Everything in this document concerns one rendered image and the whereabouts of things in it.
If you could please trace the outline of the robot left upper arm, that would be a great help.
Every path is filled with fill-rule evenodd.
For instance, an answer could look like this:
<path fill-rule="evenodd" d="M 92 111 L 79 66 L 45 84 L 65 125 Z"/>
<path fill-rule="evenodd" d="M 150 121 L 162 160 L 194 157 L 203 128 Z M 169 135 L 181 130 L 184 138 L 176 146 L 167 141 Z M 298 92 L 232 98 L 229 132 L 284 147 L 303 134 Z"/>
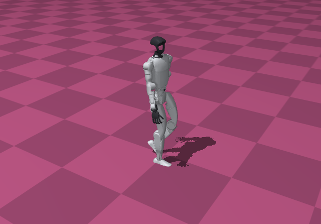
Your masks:
<path fill-rule="evenodd" d="M 169 57 L 169 65 L 171 66 L 171 62 L 173 60 L 173 57 L 171 55 L 169 55 L 169 54 L 165 54 L 165 55 L 167 55 Z M 170 69 L 170 66 L 169 66 L 169 69 Z M 170 76 L 171 76 L 171 72 L 169 71 L 169 77 Z"/>

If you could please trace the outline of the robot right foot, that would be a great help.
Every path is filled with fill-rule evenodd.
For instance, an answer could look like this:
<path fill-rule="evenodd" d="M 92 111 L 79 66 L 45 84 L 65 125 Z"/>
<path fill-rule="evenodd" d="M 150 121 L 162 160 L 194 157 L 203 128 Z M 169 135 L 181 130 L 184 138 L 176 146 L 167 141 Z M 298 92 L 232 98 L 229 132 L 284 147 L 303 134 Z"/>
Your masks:
<path fill-rule="evenodd" d="M 159 158 L 159 159 L 160 159 L 160 158 Z M 153 162 L 154 162 L 154 163 L 158 163 L 158 164 L 163 165 L 163 166 L 167 166 L 167 167 L 170 167 L 170 166 L 172 165 L 171 163 L 165 161 L 164 159 L 161 159 L 161 161 L 160 161 L 160 160 L 158 161 L 158 160 L 157 160 L 157 157 L 154 158 Z"/>

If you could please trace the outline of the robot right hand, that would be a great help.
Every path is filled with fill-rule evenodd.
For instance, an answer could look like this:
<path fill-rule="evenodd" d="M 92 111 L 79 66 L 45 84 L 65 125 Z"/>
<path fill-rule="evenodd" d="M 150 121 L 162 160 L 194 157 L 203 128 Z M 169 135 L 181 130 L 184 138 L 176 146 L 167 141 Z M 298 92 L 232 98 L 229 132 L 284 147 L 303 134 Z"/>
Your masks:
<path fill-rule="evenodd" d="M 155 109 L 154 110 L 152 110 L 151 109 L 151 111 L 152 111 L 152 121 L 153 121 L 153 123 L 155 124 L 160 124 L 160 123 L 162 123 L 161 121 L 160 121 L 160 118 L 159 117 L 161 117 L 162 119 L 164 119 L 160 114 L 159 114 L 159 112 L 157 111 L 158 109 L 157 109 L 157 105 L 155 105 Z M 155 121 L 155 122 L 154 122 Z M 159 121 L 159 122 L 158 122 Z"/>

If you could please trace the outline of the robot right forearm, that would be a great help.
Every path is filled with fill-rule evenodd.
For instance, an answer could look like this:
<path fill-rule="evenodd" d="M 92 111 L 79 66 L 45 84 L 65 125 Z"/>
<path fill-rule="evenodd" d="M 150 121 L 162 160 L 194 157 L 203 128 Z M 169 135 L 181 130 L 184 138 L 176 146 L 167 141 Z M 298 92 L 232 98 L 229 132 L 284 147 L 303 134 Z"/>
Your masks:
<path fill-rule="evenodd" d="M 151 85 L 147 84 L 146 86 L 146 90 L 147 90 L 147 94 L 149 96 L 149 103 L 150 103 L 150 107 L 152 110 L 155 109 L 155 105 L 156 105 L 156 99 L 155 99 L 155 92 L 151 91 Z"/>

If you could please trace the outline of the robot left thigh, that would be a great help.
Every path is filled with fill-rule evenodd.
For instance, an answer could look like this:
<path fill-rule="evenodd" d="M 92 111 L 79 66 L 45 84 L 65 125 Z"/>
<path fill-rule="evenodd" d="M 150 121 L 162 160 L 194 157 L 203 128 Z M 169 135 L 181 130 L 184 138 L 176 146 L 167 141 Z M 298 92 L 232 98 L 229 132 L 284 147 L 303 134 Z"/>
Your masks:
<path fill-rule="evenodd" d="M 170 92 L 166 92 L 165 102 L 166 101 L 167 101 L 167 103 L 165 104 L 166 109 L 168 111 L 169 116 L 171 117 L 171 119 L 168 120 L 168 122 L 167 122 L 167 127 L 172 130 L 177 125 L 178 111 L 177 111 L 177 106 L 176 106 L 175 100 Z"/>

